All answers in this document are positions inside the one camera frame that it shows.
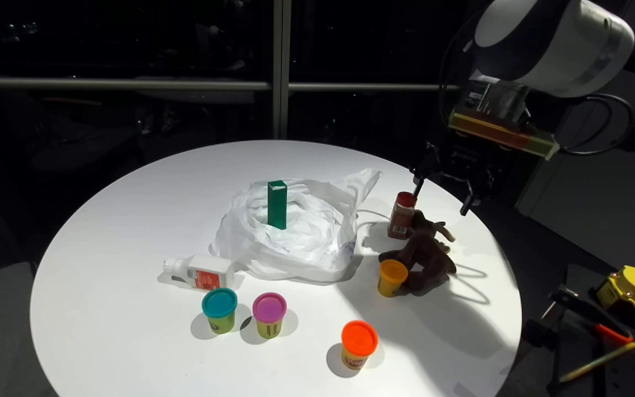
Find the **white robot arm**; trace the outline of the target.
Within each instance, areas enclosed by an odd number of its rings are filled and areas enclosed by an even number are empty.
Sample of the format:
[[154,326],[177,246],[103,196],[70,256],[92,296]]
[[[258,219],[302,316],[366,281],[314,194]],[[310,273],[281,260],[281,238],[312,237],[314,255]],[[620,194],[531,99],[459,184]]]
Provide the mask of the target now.
[[626,99],[605,94],[628,64],[635,34],[595,0],[493,0],[476,17],[467,49],[475,66],[461,101],[448,113],[455,132],[549,161],[588,157],[588,151],[537,128],[526,105],[531,94],[609,110],[620,106],[628,121],[635,120]]

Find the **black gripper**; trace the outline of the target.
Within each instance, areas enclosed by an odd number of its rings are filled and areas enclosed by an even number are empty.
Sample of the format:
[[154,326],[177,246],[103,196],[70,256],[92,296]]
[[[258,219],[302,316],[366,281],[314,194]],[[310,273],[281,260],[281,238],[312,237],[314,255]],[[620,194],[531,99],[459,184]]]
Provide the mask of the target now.
[[494,175],[484,163],[478,155],[466,151],[461,146],[450,143],[426,143],[423,165],[411,169],[413,173],[413,196],[420,198],[426,181],[446,184],[459,193],[466,193],[459,214],[467,216],[473,204],[476,201],[476,193],[487,193],[494,187]]

